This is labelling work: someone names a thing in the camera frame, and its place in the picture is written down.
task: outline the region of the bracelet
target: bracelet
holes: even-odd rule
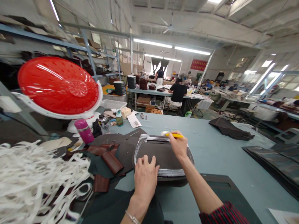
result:
[[[128,211],[126,210],[126,214],[127,216],[129,216],[129,218],[132,220],[132,223],[134,224],[140,224],[140,222],[138,222],[138,220],[135,218],[135,216],[131,216]]]

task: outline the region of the striped sleeve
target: striped sleeve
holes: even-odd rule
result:
[[[225,202],[224,205],[211,214],[200,213],[202,224],[249,224],[246,218],[230,203]]]

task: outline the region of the fluorescent light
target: fluorescent light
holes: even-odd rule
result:
[[[261,81],[265,78],[265,76],[269,73],[269,71],[273,68],[275,63],[271,64],[270,67],[267,69],[267,71],[262,75],[262,77],[258,80],[258,82],[255,84],[255,86],[252,88],[252,90],[249,92],[251,94],[261,83]]]
[[[181,60],[178,59],[173,59],[173,58],[164,58],[165,60],[170,60],[170,61],[177,61],[177,62],[182,62]]]
[[[167,44],[161,44],[161,43],[156,43],[156,42],[151,42],[151,41],[147,41],[147,40],[140,40],[140,39],[133,39],[135,42],[138,43],[144,43],[144,44],[150,44],[150,45],[155,45],[155,46],[160,46],[160,47],[166,47],[166,48],[172,48],[171,45],[167,45]]]
[[[54,6],[54,3],[53,3],[53,1],[52,1],[52,0],[50,0],[50,3],[51,3],[51,6],[52,6],[52,8],[53,8],[53,11],[54,11],[55,17],[56,17],[57,21],[59,21],[59,17],[58,17],[58,14],[57,14],[57,12],[56,12],[56,8],[55,8],[55,6]]]
[[[289,65],[286,65],[285,67],[283,67],[283,69],[281,70],[281,72],[283,72],[284,70],[286,70],[288,66]]]
[[[262,65],[262,67],[268,67],[271,64],[272,61],[265,61],[265,63]]]
[[[273,75],[275,76],[274,79],[272,79],[272,81],[269,83],[269,85],[267,85],[266,89],[269,89],[270,86],[278,79],[279,75],[281,73],[277,73],[277,72],[271,72],[269,75]]]
[[[176,50],[183,50],[183,51],[188,51],[192,53],[197,53],[197,54],[204,54],[204,55],[210,55],[210,52],[204,52],[204,51],[199,51],[199,50],[193,50],[193,49],[188,49],[188,48],[181,48],[181,47],[174,47]]]
[[[218,3],[220,3],[220,2],[221,2],[221,0],[208,0],[208,2],[211,2],[211,3],[216,3],[216,4],[218,4]]]
[[[157,56],[157,55],[151,55],[151,54],[144,54],[144,56],[152,57],[152,58],[160,58],[162,59],[163,57]]]
[[[255,74],[257,71],[251,71],[251,70],[247,70],[244,72],[244,74]]]

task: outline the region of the red banner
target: red banner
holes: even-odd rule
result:
[[[190,69],[204,71],[208,62],[193,59]]]

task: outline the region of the green bottle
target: green bottle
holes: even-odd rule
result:
[[[116,111],[116,124],[117,124],[117,126],[123,126],[123,124],[124,124],[124,120],[122,118],[120,109],[118,109]]]
[[[191,117],[192,115],[192,110],[189,110],[185,113],[185,117]]]

